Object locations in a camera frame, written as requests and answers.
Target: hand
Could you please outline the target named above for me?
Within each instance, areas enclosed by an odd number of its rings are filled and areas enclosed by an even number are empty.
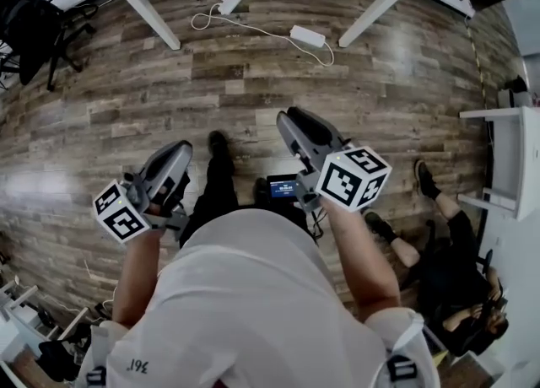
[[[474,305],[473,307],[471,307],[470,309],[468,309],[469,315],[470,315],[473,319],[479,319],[479,318],[480,318],[480,315],[482,314],[482,308],[483,308],[483,305],[482,305],[482,304],[476,304],[476,305]]]
[[[491,289],[491,291],[489,291],[488,298],[493,300],[493,301],[499,301],[501,295],[502,295],[502,293],[500,292],[500,287],[497,284],[496,286],[494,286]]]

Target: blue screen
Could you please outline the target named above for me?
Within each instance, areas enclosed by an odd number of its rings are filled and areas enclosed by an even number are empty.
[[[294,180],[291,181],[274,181],[270,183],[271,197],[293,197],[294,196]]]

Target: office chair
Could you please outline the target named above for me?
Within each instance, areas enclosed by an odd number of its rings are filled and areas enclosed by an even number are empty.
[[[67,32],[74,26],[75,18],[90,19],[97,9],[96,5],[86,5],[63,12],[46,0],[0,0],[0,40],[19,57],[18,69],[2,62],[0,72],[18,73],[20,82],[26,85],[50,61],[47,89],[53,91],[52,80],[59,58],[76,72],[82,71],[68,56],[67,48],[84,31],[93,34],[95,29],[85,23],[72,34]]]
[[[436,242],[435,242],[435,222],[433,220],[428,220],[426,222],[426,226],[429,227],[429,238],[428,242],[425,245],[425,249],[428,252],[435,251]],[[411,286],[414,282],[420,279],[422,275],[422,271],[424,270],[425,263],[423,263],[423,257],[425,255],[422,255],[420,257],[420,261],[410,268],[407,278],[403,281],[401,286],[399,287],[399,290],[405,290],[409,286]],[[485,258],[482,258],[480,256],[477,257],[476,262],[482,265],[482,274],[485,276],[488,273],[489,266],[491,265],[491,260],[493,258],[493,250],[488,251]]]

